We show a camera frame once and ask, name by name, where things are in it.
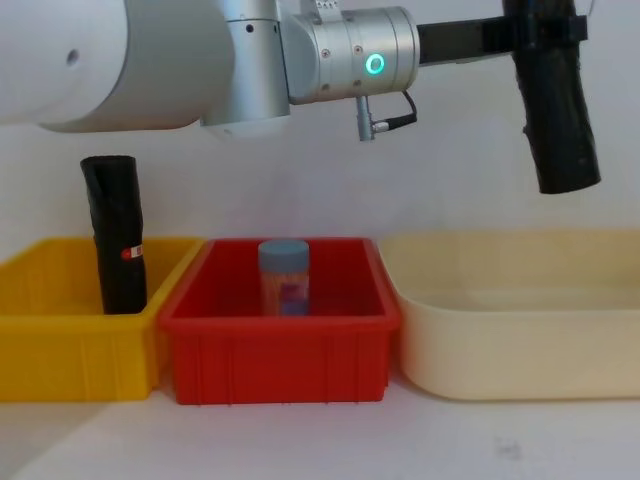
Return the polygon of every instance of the red plastic bin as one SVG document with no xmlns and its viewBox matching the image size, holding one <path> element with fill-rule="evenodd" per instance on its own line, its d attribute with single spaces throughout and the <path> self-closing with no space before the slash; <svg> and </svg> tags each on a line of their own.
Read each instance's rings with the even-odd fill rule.
<svg viewBox="0 0 640 480">
<path fill-rule="evenodd" d="M 312 239 L 310 315 L 262 315 L 261 240 L 210 242 L 160 314 L 183 405 L 375 402 L 400 311 L 366 239 Z"/>
</svg>

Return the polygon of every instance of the green led ring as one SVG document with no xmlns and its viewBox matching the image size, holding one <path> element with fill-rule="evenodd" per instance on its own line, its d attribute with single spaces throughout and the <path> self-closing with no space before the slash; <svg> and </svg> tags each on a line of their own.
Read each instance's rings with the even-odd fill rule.
<svg viewBox="0 0 640 480">
<path fill-rule="evenodd" d="M 380 65 L 377 68 L 373 68 L 373 64 L 379 62 Z M 384 71 L 385 62 L 384 57 L 379 53 L 374 53 L 367 58 L 367 72 L 370 75 L 380 75 Z"/>
</svg>

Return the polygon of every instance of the small bottle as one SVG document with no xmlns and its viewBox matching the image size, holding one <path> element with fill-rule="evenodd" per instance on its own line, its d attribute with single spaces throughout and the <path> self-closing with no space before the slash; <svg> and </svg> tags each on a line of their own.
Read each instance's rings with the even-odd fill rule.
<svg viewBox="0 0 640 480">
<path fill-rule="evenodd" d="M 258 248 L 264 315 L 309 314 L 309 244 L 271 240 Z"/>
</svg>

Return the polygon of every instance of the yellow plastic bin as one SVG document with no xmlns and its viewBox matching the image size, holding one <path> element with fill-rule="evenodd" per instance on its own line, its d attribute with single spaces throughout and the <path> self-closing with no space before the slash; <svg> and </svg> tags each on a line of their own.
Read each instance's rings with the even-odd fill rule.
<svg viewBox="0 0 640 480">
<path fill-rule="evenodd" d="M 457 400 L 640 398 L 640 231 L 446 232 L 380 244 L 401 366 Z"/>
<path fill-rule="evenodd" d="M 0 266 L 0 402 L 146 399 L 167 362 L 158 310 L 199 239 L 144 242 L 149 303 L 102 314 L 91 239 L 45 240 Z"/>
</svg>

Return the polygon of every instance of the plastic container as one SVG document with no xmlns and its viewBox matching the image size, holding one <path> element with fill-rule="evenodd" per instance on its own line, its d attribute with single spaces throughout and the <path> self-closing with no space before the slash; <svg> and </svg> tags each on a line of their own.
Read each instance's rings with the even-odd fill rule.
<svg viewBox="0 0 640 480">
<path fill-rule="evenodd" d="M 265 315 L 309 314 L 309 244 L 270 240 L 258 247 Z"/>
<path fill-rule="evenodd" d="M 150 301 L 104 316 L 92 239 L 53 239 L 0 266 L 0 401 L 143 400 L 167 362 L 155 319 L 203 245 L 145 242 Z"/>
<path fill-rule="evenodd" d="M 400 313 L 373 243 L 309 240 L 305 317 L 262 314 L 260 243 L 210 243 L 163 309 L 178 403 L 381 400 Z"/>
<path fill-rule="evenodd" d="M 640 397 L 640 232 L 406 235 L 381 242 L 401 364 L 459 400 Z"/>
</svg>

